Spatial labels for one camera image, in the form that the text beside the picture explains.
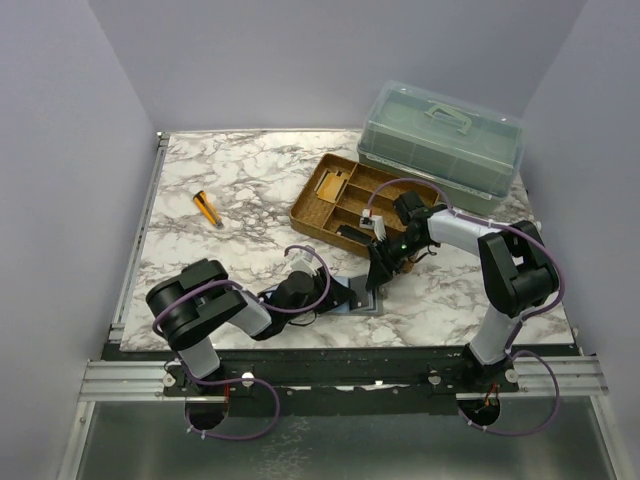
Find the grey card holder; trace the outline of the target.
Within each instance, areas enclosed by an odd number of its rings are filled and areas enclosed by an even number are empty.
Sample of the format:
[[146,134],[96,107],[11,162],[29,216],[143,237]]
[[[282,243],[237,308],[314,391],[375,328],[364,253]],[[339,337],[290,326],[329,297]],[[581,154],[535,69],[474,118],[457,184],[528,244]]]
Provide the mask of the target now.
[[347,316],[380,316],[384,313],[383,296],[378,291],[366,289],[367,275],[352,277],[337,276],[339,284],[355,292],[353,300],[330,310],[330,314]]

